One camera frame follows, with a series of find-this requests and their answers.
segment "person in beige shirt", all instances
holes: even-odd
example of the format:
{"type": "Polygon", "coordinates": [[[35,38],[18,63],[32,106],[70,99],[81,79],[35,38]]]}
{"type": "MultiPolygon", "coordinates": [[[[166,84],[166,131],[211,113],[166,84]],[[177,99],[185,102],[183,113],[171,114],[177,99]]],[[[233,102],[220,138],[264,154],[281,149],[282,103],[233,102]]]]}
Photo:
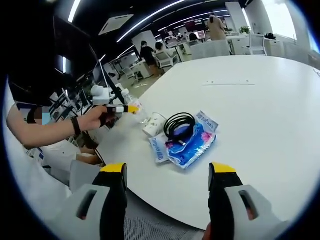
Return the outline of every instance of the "person in beige shirt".
{"type": "Polygon", "coordinates": [[[208,27],[210,30],[211,41],[227,39],[224,23],[214,14],[210,16],[208,27]]]}

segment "coiled cable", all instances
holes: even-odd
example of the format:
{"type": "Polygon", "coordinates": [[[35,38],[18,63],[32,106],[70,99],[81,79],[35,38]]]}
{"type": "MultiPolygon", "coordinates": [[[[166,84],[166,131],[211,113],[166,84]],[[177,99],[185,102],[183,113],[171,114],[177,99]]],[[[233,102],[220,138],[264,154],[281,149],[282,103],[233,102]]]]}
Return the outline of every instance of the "coiled cable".
{"type": "Polygon", "coordinates": [[[195,118],[187,113],[181,112],[170,117],[164,124],[163,131],[168,138],[168,142],[172,141],[185,145],[185,140],[194,134],[195,118]]]}

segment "window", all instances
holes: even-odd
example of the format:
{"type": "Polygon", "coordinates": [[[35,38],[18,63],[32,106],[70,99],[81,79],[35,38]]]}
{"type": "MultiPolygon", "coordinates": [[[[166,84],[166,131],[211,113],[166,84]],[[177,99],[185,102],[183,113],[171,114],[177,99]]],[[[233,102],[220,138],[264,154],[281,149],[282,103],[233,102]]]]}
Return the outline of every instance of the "window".
{"type": "Polygon", "coordinates": [[[262,0],[274,34],[297,39],[295,26],[285,0],[262,0]]]}
{"type": "Polygon", "coordinates": [[[317,52],[318,54],[320,54],[319,47],[318,47],[318,45],[317,45],[317,41],[315,40],[314,35],[313,35],[309,30],[308,30],[308,34],[309,34],[311,51],[315,51],[315,52],[317,52]]]}
{"type": "Polygon", "coordinates": [[[250,30],[252,30],[252,27],[251,27],[251,24],[250,24],[250,21],[249,21],[247,12],[246,12],[246,10],[245,10],[244,8],[242,8],[242,12],[243,12],[243,15],[244,15],[246,24],[248,25],[248,27],[250,28],[250,30]]]}

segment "round table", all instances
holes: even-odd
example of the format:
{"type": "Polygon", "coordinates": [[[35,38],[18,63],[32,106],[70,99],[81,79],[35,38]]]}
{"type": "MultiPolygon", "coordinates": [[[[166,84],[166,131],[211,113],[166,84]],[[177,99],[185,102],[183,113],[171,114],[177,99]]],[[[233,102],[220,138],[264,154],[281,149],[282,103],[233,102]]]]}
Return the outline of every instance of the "round table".
{"type": "Polygon", "coordinates": [[[236,169],[293,220],[317,186],[320,173],[320,78],[305,64],[269,56],[222,56],[180,63],[141,98],[149,114],[165,117],[200,110],[219,124],[217,140],[190,168],[158,165],[141,126],[125,115],[103,139],[107,162],[127,163],[128,188],[164,214],[206,229],[209,163],[236,169]],[[204,85],[245,80],[253,85],[204,85]]]}

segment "white cup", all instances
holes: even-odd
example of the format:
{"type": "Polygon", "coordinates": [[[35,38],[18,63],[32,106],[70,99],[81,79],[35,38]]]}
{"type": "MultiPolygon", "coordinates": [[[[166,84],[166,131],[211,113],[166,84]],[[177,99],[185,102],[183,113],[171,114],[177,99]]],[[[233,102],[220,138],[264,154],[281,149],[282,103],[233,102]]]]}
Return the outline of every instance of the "white cup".
{"type": "Polygon", "coordinates": [[[142,131],[149,137],[154,138],[164,129],[167,119],[160,113],[154,112],[149,118],[148,122],[145,124],[142,131]]]}

